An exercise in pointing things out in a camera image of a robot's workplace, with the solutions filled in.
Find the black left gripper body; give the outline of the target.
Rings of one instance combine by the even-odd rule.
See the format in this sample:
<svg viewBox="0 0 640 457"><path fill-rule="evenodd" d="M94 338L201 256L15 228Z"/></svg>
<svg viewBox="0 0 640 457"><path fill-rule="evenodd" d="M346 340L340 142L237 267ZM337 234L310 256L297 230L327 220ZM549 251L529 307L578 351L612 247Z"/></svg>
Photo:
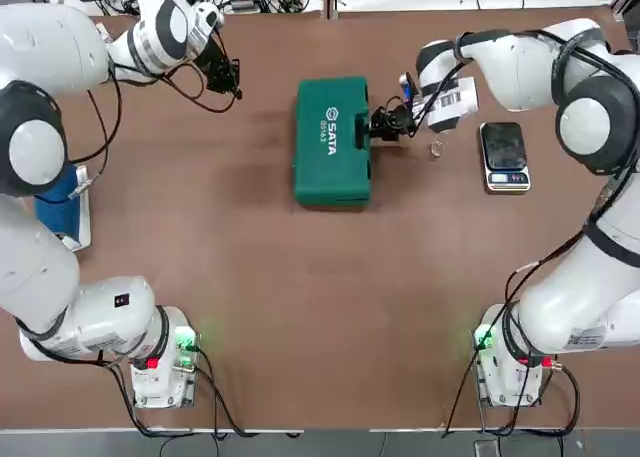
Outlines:
<svg viewBox="0 0 640 457"><path fill-rule="evenodd" d="M206 75L229 72L228 57L213 36L207 39L204 49L197 57L197 67Z"/></svg>

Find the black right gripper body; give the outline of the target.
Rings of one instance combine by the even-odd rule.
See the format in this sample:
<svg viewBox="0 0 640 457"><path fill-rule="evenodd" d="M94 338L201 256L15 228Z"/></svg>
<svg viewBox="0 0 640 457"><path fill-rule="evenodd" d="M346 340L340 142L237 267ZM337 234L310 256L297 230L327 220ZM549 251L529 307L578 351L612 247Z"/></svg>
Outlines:
<svg viewBox="0 0 640 457"><path fill-rule="evenodd" d="M392 138L400 138L401 136L412 138L416 132L413 111L404 103L395 106L389 112L388 122L391 128Z"/></svg>

